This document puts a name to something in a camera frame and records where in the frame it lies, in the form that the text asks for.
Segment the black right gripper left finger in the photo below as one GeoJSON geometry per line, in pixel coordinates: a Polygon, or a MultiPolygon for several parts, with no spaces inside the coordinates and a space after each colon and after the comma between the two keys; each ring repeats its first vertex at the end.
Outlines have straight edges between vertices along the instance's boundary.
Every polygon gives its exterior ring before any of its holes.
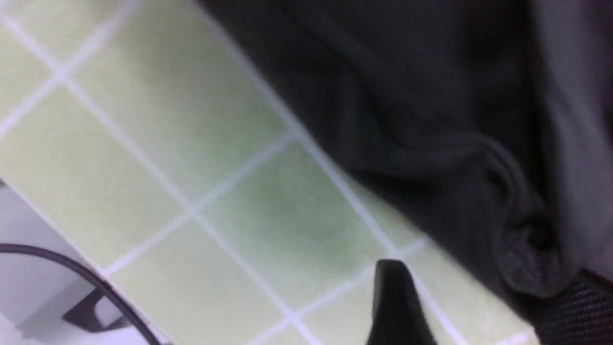
{"type": "Polygon", "coordinates": [[[372,325],[368,345],[435,345],[412,275],[400,260],[375,266],[372,325]]]}

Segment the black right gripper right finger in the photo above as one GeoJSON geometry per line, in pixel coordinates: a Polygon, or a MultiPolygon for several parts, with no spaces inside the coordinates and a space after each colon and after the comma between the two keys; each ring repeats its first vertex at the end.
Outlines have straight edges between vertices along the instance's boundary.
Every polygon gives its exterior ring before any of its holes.
{"type": "Polygon", "coordinates": [[[532,325],[542,345],[611,345],[612,282],[584,270],[558,295],[539,302],[532,325]]]}

